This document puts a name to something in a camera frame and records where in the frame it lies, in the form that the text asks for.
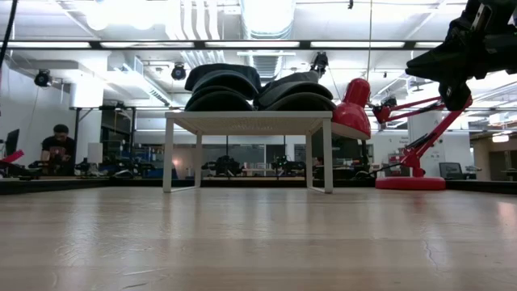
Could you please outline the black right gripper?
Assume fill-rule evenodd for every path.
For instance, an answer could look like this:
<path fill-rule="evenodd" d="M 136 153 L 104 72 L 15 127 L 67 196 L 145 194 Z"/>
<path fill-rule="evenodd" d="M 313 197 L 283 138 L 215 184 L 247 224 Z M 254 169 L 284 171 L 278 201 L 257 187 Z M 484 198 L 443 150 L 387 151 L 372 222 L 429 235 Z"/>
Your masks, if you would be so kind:
<path fill-rule="evenodd" d="M 500 34 L 456 27 L 438 47 L 406 63 L 408 75 L 440 80 L 439 93 L 449 110 L 467 103 L 470 78 L 483 79 L 501 70 L 516 72 L 516 29 L 510 25 Z"/>

